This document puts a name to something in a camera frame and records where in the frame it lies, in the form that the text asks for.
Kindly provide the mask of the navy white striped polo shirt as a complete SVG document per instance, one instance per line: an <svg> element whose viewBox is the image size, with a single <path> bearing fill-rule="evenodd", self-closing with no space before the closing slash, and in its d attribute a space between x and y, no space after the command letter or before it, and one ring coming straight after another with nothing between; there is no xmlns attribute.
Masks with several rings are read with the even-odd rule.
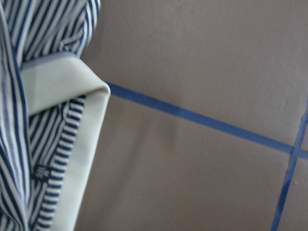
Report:
<svg viewBox="0 0 308 231"><path fill-rule="evenodd" d="M98 0L0 3L0 228L71 231L110 88L81 60Z"/></svg>

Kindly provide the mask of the blue tape strip near collar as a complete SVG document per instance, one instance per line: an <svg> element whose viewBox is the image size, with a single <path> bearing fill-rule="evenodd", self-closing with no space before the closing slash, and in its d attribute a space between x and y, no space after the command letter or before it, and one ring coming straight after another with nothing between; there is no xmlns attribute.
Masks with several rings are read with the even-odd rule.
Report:
<svg viewBox="0 0 308 231"><path fill-rule="evenodd" d="M206 127L210 127L212 129L215 130L219 130L221 132L225 132L228 133L230 135L236 136L238 138L242 138L257 144L261 144L263 146L267 146L269 148L287 153L292 155L293 151L297 151L297 156L303 159L307 159L308 158L308 152L300 149L300 148L296 148L294 146L291 146L289 144L268 138L266 136L262 136L259 135L257 133L248 131L246 129L243 128L239 128L237 126L233 126L231 124L213 119L211 117L193 112L191 110L187 110L184 108L181 108L179 106L155 99L153 97L126 89L124 87L112 84L112 83L107 83L110 90L111 90L111 94L113 96L134 102L134 103L138 103L141 104L143 106L147 106L150 107L152 109L173 115L173 116L177 116L186 120L189 120L191 122L206 126Z"/></svg>

